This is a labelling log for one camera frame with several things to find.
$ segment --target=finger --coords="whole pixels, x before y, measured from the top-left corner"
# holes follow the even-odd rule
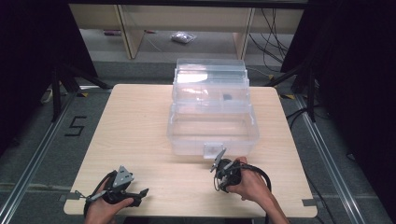
[[[246,157],[238,157],[235,159],[236,161],[240,161],[242,163],[248,163],[248,160]]]
[[[108,222],[108,224],[117,224],[116,219],[115,218],[111,219],[111,221]]]
[[[236,193],[236,185],[228,186],[228,187],[226,188],[226,190],[227,190],[228,192],[231,192],[231,193]]]
[[[105,185],[106,185],[106,183],[107,183],[107,180],[108,180],[108,178],[106,178],[106,180],[103,181],[102,185],[99,187],[99,189],[96,191],[96,193],[102,191],[102,190],[105,188]]]
[[[134,202],[133,198],[127,198],[127,199],[122,200],[119,203],[114,204],[114,206],[117,208],[118,211],[120,211],[122,208],[127,207],[128,205],[130,205],[133,202]]]

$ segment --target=handheld controller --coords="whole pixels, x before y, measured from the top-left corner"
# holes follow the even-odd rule
[[[271,181],[268,175],[260,168],[241,163],[240,161],[231,161],[228,159],[223,159],[226,148],[224,148],[219,155],[215,158],[215,162],[213,163],[212,169],[210,172],[213,172],[216,169],[214,181],[215,181],[215,189],[217,191],[224,191],[228,193],[227,187],[238,185],[241,183],[242,174],[241,169],[251,170],[253,172],[259,173],[267,184],[268,189],[271,191]]]
[[[101,192],[98,192],[99,188],[106,180],[107,182],[104,189]],[[138,207],[142,203],[142,199],[148,194],[149,189],[144,189],[138,194],[126,192],[126,189],[129,187],[133,180],[134,175],[132,173],[129,173],[123,166],[120,166],[118,172],[113,171],[107,174],[93,191],[93,194],[86,197],[84,216],[87,215],[88,208],[90,207],[91,203],[95,202],[101,197],[103,198],[103,200],[105,200],[105,202],[110,204],[119,203],[127,198],[133,198],[134,202],[128,205],[128,207]]]
[[[142,198],[148,194],[149,189],[144,189],[138,194],[128,193],[125,190],[129,187],[131,181],[134,180],[134,175],[122,168],[118,172],[114,171],[111,174],[105,184],[104,190],[106,190],[106,193],[102,198],[111,204],[119,203],[127,198],[133,198],[134,202],[128,207],[138,207],[142,203]]]

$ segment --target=black cable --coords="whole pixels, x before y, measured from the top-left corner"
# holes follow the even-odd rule
[[[249,34],[251,40],[253,41],[253,43],[256,45],[256,47],[261,50],[262,52],[268,54],[269,56],[271,56],[272,58],[274,58],[275,60],[277,60],[279,63],[283,63],[282,60],[280,60],[279,58],[277,58],[275,56],[275,54],[271,53],[270,51],[268,51],[267,49],[263,48],[262,46],[260,46],[259,43],[256,42],[256,40],[253,38],[253,36],[251,36],[251,34]]]
[[[290,129],[293,128],[294,121],[296,121],[297,118],[300,117],[300,115],[302,115],[304,112],[305,112],[305,110],[302,110],[302,111],[299,111],[299,112],[296,114],[296,116],[294,117],[294,119],[291,121],[291,124],[290,124],[290,126],[289,126]]]
[[[270,42],[271,35],[274,36],[274,39],[276,40],[277,46],[275,46],[275,45],[273,45],[273,46],[279,49],[279,53],[280,53],[280,55],[282,56],[282,59],[283,59],[283,55],[286,56],[286,53],[283,50],[289,50],[289,49],[285,45],[283,45],[279,41],[279,39],[277,38],[277,32],[276,32],[276,9],[273,8],[273,23],[272,23],[272,25],[270,24],[270,22],[268,21],[267,17],[265,16],[265,13],[264,13],[263,9],[262,9],[262,15],[264,16],[265,21],[267,22],[268,28],[270,29],[270,35],[268,36],[268,39],[265,39],[265,38],[264,39],[268,43],[268,42]]]
[[[320,223],[324,224],[324,221],[323,221],[320,217],[315,216],[315,218],[316,218]]]
[[[260,33],[260,35],[261,35],[262,38],[263,38],[266,42],[268,42],[268,44],[271,45],[272,47],[274,47],[274,48],[281,48],[280,46],[277,46],[277,45],[271,43],[271,41],[270,41],[269,39],[267,39],[267,37],[265,37],[262,33]]]
[[[287,116],[286,116],[286,119],[289,119],[289,118],[293,117],[294,115],[296,115],[297,113],[299,113],[299,112],[301,112],[301,111],[306,111],[306,108],[299,109],[299,110],[293,112],[292,114],[287,115]]]
[[[93,190],[93,193],[88,196],[85,200],[85,205],[84,205],[84,217],[87,216],[87,212],[88,212],[88,208],[91,205],[91,202],[89,201],[89,199],[94,196],[96,194],[96,192],[99,190],[99,188],[102,186],[102,184],[111,176],[115,175],[117,173],[117,171],[112,171],[110,173],[108,173],[98,184],[98,186],[96,186],[96,189]]]
[[[249,164],[244,163],[244,162],[241,162],[241,161],[240,161],[240,163],[242,163],[242,165],[240,165],[240,166],[235,166],[235,167],[233,167],[233,168],[229,168],[229,169],[227,169],[226,171],[227,171],[227,172],[230,172],[230,171],[238,170],[238,169],[246,169],[246,170],[250,170],[250,171],[259,173],[259,174],[264,178],[265,183],[267,184],[267,188],[268,188],[270,191],[272,191],[271,180],[270,180],[270,177],[268,176],[267,173],[265,173],[262,169],[260,169],[260,168],[258,168],[258,167],[256,167],[256,166],[252,166],[252,165],[249,165]],[[221,172],[223,172],[223,170],[220,170],[220,171],[217,171],[217,172],[216,172],[215,179],[218,179],[219,174],[221,174]]]

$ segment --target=clear plastic container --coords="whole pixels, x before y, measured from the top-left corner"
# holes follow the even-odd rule
[[[177,155],[247,155],[260,137],[241,60],[179,59],[167,136]]]

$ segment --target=human hand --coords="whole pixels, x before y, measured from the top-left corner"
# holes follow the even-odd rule
[[[236,161],[240,161],[241,165],[248,164],[246,157],[239,157]],[[242,200],[249,200],[259,203],[262,199],[271,195],[262,176],[248,169],[241,169],[241,183],[227,187],[227,191],[237,193],[242,196]]]
[[[248,164],[246,157],[236,158],[241,165]],[[242,196],[242,201],[249,200],[257,203],[269,218],[276,224],[289,223],[275,196],[268,189],[262,176],[249,169],[241,169],[242,180],[238,185],[227,187],[227,191]]]
[[[102,184],[96,193],[101,192],[106,185],[106,181]],[[124,207],[130,205],[134,202],[133,198],[127,198],[119,203],[110,204],[107,203],[103,198],[97,199],[95,202],[91,203],[88,208],[87,216],[85,217],[85,224],[115,224],[116,220],[114,216]]]

